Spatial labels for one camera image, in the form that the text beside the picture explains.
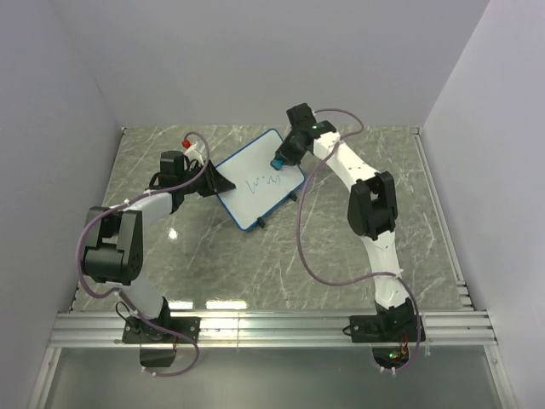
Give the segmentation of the blue whiteboard eraser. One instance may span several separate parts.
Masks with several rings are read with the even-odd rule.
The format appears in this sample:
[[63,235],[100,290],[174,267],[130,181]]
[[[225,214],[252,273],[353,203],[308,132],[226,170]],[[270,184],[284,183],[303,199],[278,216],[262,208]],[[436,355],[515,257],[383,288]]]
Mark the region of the blue whiteboard eraser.
[[275,169],[275,170],[281,170],[282,167],[284,166],[284,161],[281,159],[281,158],[275,158],[271,161],[271,166]]

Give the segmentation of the blue framed whiteboard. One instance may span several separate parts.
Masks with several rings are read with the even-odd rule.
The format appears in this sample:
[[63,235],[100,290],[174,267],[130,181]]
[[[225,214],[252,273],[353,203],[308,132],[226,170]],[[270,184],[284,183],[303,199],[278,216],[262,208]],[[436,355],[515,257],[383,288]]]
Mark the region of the blue framed whiteboard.
[[235,185],[218,199],[242,231],[262,224],[262,218],[278,207],[306,179],[299,166],[274,169],[270,162],[283,138],[276,129],[257,136],[220,162],[216,169]]

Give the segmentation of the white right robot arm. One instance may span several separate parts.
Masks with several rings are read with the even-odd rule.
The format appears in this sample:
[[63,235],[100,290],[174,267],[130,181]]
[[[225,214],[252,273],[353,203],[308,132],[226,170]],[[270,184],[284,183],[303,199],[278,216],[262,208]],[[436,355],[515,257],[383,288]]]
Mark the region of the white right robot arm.
[[422,319],[402,279],[395,245],[398,206],[393,176],[365,163],[348,146],[347,137],[331,122],[319,122],[308,104],[296,105],[286,114],[290,131],[276,150],[272,167],[298,165],[308,153],[318,159],[318,169],[328,166],[348,190],[347,221],[370,261],[376,313],[351,320],[352,338],[366,343],[420,342]]

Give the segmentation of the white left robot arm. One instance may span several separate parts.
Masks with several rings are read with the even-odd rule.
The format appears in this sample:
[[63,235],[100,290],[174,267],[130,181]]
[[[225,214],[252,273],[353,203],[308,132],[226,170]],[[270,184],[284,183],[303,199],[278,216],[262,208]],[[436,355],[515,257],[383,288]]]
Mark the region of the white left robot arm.
[[88,210],[76,250],[82,287],[93,298],[117,293],[128,310],[126,330],[144,342],[177,341],[168,301],[141,272],[144,229],[178,211],[190,194],[206,198],[235,187],[206,153],[193,148],[163,152],[144,193],[122,204]]

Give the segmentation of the aluminium side rail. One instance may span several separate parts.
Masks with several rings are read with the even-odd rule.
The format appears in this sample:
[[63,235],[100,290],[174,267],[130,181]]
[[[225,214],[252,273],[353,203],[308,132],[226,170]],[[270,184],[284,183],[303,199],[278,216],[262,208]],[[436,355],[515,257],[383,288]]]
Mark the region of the aluminium side rail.
[[455,277],[458,298],[462,304],[463,310],[474,311],[475,306],[468,289],[467,281],[463,277],[462,268],[456,254],[456,249],[454,247],[452,238],[450,236],[450,230],[445,219],[445,213],[443,212],[438,191],[435,187],[435,183],[433,180],[432,171],[429,166],[429,162],[427,161],[427,156],[424,150],[424,146],[422,144],[421,130],[422,129],[420,127],[413,127],[411,129],[411,132],[427,180],[427,186],[431,196],[431,200],[433,202],[433,208],[439,221],[439,229],[443,237],[443,242],[445,244],[447,255],[450,261],[450,266]]

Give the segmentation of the aluminium mounting rail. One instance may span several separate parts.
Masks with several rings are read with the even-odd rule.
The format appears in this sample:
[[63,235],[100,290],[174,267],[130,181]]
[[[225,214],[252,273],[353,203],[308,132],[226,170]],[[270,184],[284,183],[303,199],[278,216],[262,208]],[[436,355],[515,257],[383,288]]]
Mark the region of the aluminium mounting rail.
[[[205,348],[345,347],[341,329],[351,311],[177,311],[175,317],[197,316],[198,346]],[[450,311],[423,315],[424,343],[429,346],[496,345],[486,312]],[[124,322],[113,312],[58,314],[49,338],[51,348],[138,348],[122,340]]]

